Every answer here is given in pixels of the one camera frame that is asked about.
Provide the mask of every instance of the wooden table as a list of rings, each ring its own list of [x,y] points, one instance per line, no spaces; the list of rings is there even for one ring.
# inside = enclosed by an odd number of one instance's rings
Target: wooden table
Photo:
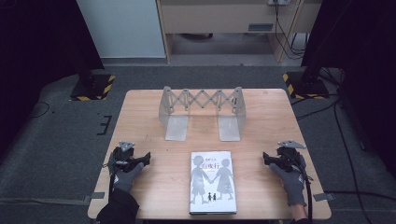
[[[128,91],[114,130],[104,163],[119,141],[135,142],[134,155],[151,152],[151,164],[134,181],[132,195],[140,204],[140,219],[288,219],[286,193],[277,174],[263,164],[262,152],[276,156],[277,142],[293,139],[304,144],[300,128],[285,91],[279,89],[242,90],[247,119],[240,142],[220,142],[216,112],[192,108],[187,139],[165,141],[158,109],[163,90]],[[191,152],[230,150],[233,160],[236,215],[191,216],[190,163]],[[323,192],[307,149],[298,149],[304,156],[306,171],[312,181],[312,194]],[[104,199],[92,199],[88,216],[96,218],[107,203],[109,173],[103,168],[95,192],[104,192]],[[331,210],[327,201],[313,200],[313,218],[327,219]]]

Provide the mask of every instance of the gray carpet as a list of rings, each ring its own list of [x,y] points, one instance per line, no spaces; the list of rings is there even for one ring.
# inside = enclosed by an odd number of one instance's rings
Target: gray carpet
[[[7,159],[0,166],[0,198],[51,199],[80,202],[96,185],[108,143],[128,90],[162,89],[286,89],[282,75],[298,67],[257,66],[134,66],[108,67],[116,79],[102,101],[73,102],[69,94],[78,77],[49,84],[41,92]],[[331,93],[335,87],[326,82]],[[337,99],[305,100],[293,105],[296,117],[331,105]],[[336,107],[346,145],[361,191],[396,197],[396,180],[375,152],[360,149],[346,112]],[[105,135],[101,123],[111,116]],[[318,176],[325,190],[350,190],[355,186],[333,108],[299,119]],[[315,223],[368,223],[355,194],[334,194],[332,217]],[[362,195],[373,223],[394,223],[396,202]],[[90,223],[87,205],[1,203],[0,223]]]

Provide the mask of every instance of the black curtain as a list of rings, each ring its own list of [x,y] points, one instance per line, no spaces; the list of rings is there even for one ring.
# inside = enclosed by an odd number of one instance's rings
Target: black curtain
[[[59,34],[67,34],[66,39]],[[77,73],[64,51],[65,40],[87,69],[104,68],[75,0],[0,1],[0,157],[41,89]]]
[[[396,1],[323,0],[302,66],[344,69],[345,110],[396,176]]]

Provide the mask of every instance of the metal bracket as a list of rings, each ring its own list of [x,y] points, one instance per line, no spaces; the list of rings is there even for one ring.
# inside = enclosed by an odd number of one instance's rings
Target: metal bracket
[[[185,141],[191,105],[197,104],[201,108],[207,105],[216,106],[219,122],[220,141],[240,141],[242,127],[246,120],[245,100],[242,88],[237,87],[233,93],[227,95],[223,90],[215,90],[213,94],[200,90],[193,95],[188,89],[175,94],[170,87],[163,88],[163,96],[159,108],[159,119],[165,128],[165,140]],[[220,115],[222,107],[230,105],[231,115]],[[187,115],[174,114],[177,107],[184,108]]]
[[[105,198],[104,192],[93,192],[91,194],[91,199],[103,199],[103,198]]]
[[[129,143],[129,142],[122,142],[120,141],[120,147],[123,152],[127,151],[131,147],[134,147],[134,143]]]
[[[320,193],[320,194],[314,194],[314,199],[315,202],[320,202],[320,201],[332,201],[335,199],[334,195],[332,193]]]
[[[294,147],[294,148],[306,148],[306,146],[297,143],[296,141],[290,139],[289,141],[278,142],[278,145],[282,147]]]

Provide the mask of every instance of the black glove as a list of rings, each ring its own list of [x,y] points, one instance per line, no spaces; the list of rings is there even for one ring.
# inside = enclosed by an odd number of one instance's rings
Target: black glove
[[[301,168],[305,169],[306,164],[302,155],[300,155],[300,164]],[[274,163],[270,164],[270,168],[282,178],[283,187],[288,194],[288,205],[300,203],[306,206],[303,195],[304,175],[296,170],[287,173]]]
[[[124,173],[122,170],[118,170],[114,178],[114,189],[120,189],[129,193],[132,189],[134,178],[140,173],[140,171],[142,171],[144,166],[145,165],[143,164],[143,162],[139,162],[136,167],[128,173]]]

